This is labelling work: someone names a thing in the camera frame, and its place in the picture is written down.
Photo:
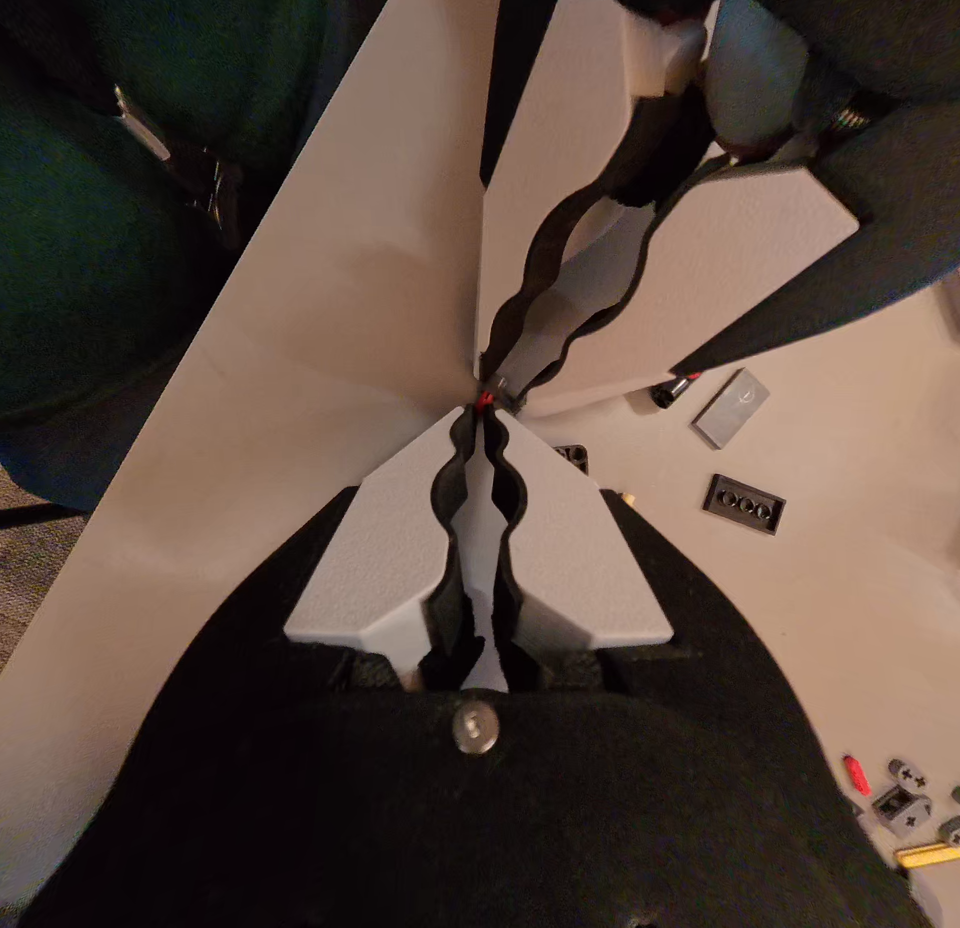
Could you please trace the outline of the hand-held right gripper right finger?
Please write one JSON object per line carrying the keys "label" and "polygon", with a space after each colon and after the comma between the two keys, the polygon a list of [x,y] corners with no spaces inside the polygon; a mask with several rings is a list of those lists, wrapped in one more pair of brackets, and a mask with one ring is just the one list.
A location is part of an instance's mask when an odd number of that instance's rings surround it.
{"label": "hand-held right gripper right finger", "polygon": [[491,500],[504,517],[493,640],[510,692],[538,689],[596,653],[674,637],[596,483],[502,409],[486,410]]}

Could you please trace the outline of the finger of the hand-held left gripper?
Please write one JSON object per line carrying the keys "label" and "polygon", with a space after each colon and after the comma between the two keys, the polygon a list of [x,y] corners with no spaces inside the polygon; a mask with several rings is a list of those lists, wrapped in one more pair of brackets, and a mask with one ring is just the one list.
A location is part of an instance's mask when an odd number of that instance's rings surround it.
{"label": "finger of the hand-held left gripper", "polygon": [[500,0],[486,102],[474,365],[491,381],[595,207],[651,161],[706,46],[709,7]]}
{"label": "finger of the hand-held left gripper", "polygon": [[681,195],[647,243],[653,210],[626,209],[565,260],[534,314],[521,378],[545,368],[595,314],[611,321],[571,341],[549,381],[526,394],[524,418],[545,418],[666,382],[721,330],[858,233],[859,220],[799,165],[732,169]]}

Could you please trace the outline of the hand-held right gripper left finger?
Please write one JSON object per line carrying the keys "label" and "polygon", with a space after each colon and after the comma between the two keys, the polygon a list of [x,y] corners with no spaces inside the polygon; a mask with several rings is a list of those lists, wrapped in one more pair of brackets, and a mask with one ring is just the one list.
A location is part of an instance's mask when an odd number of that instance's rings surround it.
{"label": "hand-held right gripper left finger", "polygon": [[452,521],[468,497],[474,407],[368,475],[284,626],[287,638],[390,662],[401,684],[457,689],[482,654]]}

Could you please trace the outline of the black lego frame assembly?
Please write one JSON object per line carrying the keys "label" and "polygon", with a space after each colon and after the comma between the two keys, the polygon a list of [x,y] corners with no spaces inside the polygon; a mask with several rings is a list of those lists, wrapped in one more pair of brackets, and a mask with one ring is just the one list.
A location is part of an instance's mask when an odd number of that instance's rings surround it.
{"label": "black lego frame assembly", "polygon": [[651,386],[647,390],[647,394],[655,407],[660,410],[666,410],[675,404],[701,375],[702,372],[677,375],[665,382]]}

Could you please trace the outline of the grey flat lego tile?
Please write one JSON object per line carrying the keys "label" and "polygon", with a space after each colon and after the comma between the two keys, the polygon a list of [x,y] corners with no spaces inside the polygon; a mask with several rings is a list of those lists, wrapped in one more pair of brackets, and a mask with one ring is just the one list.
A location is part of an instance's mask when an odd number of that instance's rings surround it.
{"label": "grey flat lego tile", "polygon": [[722,450],[766,403],[770,391],[747,368],[737,370],[690,422],[713,450]]}

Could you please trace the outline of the black lego plate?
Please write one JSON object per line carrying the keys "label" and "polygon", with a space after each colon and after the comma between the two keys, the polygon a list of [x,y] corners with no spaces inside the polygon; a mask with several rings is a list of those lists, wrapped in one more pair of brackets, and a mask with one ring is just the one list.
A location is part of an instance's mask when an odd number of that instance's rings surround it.
{"label": "black lego plate", "polygon": [[715,514],[766,537],[774,537],[783,518],[786,500],[716,473],[709,483],[701,508],[706,513]]}

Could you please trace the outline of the pile of loose lego pieces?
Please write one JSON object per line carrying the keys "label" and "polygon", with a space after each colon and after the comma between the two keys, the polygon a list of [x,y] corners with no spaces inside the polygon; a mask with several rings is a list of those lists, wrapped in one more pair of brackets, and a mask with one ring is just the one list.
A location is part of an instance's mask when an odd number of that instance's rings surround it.
{"label": "pile of loose lego pieces", "polygon": [[890,758],[880,775],[845,752],[839,763],[853,798],[854,818],[866,834],[903,872],[956,863],[959,860],[958,785],[945,804],[936,796],[930,774],[915,761]]}

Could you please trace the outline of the metal key clip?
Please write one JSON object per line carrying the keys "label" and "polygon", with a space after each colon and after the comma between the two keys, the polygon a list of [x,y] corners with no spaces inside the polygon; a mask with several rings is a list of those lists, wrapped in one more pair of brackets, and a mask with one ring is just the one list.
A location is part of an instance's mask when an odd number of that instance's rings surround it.
{"label": "metal key clip", "polygon": [[206,219],[222,247],[240,251],[242,168],[208,147],[167,134],[119,84],[114,84],[113,91],[117,121],[160,163],[188,207]]}

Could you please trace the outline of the person's green shirt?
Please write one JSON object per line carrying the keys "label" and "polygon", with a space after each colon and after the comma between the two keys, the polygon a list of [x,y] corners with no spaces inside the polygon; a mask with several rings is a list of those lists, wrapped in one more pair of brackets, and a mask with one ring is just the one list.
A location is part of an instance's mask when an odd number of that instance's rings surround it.
{"label": "person's green shirt", "polygon": [[[1,0],[2,467],[97,507],[387,0]],[[227,251],[117,121],[239,165]]]}

